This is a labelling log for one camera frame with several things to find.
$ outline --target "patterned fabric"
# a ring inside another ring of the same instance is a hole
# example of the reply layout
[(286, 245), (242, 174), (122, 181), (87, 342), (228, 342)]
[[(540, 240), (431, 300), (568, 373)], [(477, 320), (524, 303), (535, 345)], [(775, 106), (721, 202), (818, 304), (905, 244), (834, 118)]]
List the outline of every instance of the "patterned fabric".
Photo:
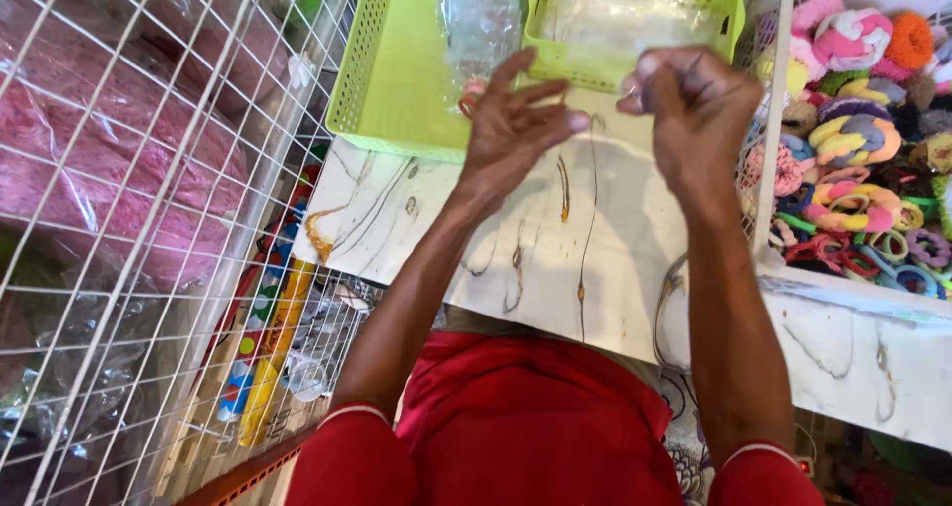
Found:
[(701, 430), (698, 399), (690, 377), (662, 370), (660, 395), (674, 412), (664, 434), (664, 448), (674, 460), (684, 504), (705, 506), (714, 480), (714, 463)]

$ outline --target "white table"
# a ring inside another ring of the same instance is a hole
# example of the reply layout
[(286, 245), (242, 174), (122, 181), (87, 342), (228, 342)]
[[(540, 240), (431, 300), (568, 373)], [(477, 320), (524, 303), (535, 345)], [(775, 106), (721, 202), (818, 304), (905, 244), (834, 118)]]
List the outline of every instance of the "white table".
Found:
[[(650, 121), (615, 114), (611, 95), (577, 90), (567, 102), (601, 111), (604, 131), (581, 134), (541, 159), (474, 234), (445, 300), (656, 362), (651, 326), (660, 283), (686, 237), (650, 156)], [(565, 221), (560, 156), (570, 193)], [(338, 138), (307, 210), (328, 212), (317, 220), (333, 245), (327, 267), (389, 284), (459, 171)], [(303, 232), (293, 252), (319, 262)], [(798, 407), (952, 451), (952, 433), (942, 426), (952, 415), (952, 336), (786, 295), (765, 299)], [(683, 294), (667, 313), (670, 359), (686, 362)]]

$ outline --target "lime green plastic basket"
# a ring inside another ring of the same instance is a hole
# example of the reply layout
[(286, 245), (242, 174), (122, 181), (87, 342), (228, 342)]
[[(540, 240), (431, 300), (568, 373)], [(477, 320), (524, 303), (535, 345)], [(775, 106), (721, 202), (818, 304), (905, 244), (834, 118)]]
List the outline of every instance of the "lime green plastic basket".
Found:
[[(696, 1), (725, 20), (715, 49), (727, 61), (732, 61), (734, 47), (744, 29), (744, 0)], [(541, 79), (568, 78), (577, 86), (616, 92), (625, 74), (634, 69), (637, 58), (621, 56), (611, 50), (579, 50), (565, 43), (539, 38), (547, 3), (548, 0), (530, 0), (523, 44), (539, 49), (539, 58), (530, 67), (530, 76)]]
[(470, 121), (443, 98), (445, 51), (435, 0), (359, 0), (327, 129), (369, 150), (462, 162)]

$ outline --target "red shirt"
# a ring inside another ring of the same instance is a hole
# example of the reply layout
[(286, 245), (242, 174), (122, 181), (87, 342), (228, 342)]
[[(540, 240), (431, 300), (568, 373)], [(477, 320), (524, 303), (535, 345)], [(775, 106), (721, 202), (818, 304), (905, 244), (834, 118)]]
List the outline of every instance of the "red shirt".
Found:
[[(670, 418), (656, 392), (582, 346), (438, 331), (396, 433), (368, 404), (338, 408), (304, 444), (287, 500), (682, 506), (661, 444)], [(789, 454), (743, 446), (709, 506), (823, 504)]]

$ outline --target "purple hair tie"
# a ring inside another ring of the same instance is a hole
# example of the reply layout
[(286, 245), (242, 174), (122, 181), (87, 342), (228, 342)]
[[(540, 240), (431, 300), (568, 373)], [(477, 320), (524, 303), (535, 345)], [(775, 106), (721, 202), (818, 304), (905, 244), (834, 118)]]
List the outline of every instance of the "purple hair tie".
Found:
[(843, 115), (865, 113), (892, 122), (887, 107), (861, 97), (836, 97), (820, 105), (820, 123), (826, 123)]
[[(949, 259), (952, 258), (948, 241), (938, 232), (912, 229), (905, 232), (905, 240), (909, 244), (909, 253), (932, 268), (944, 268), (948, 266)], [(926, 251), (920, 241), (931, 244), (935, 253)]]

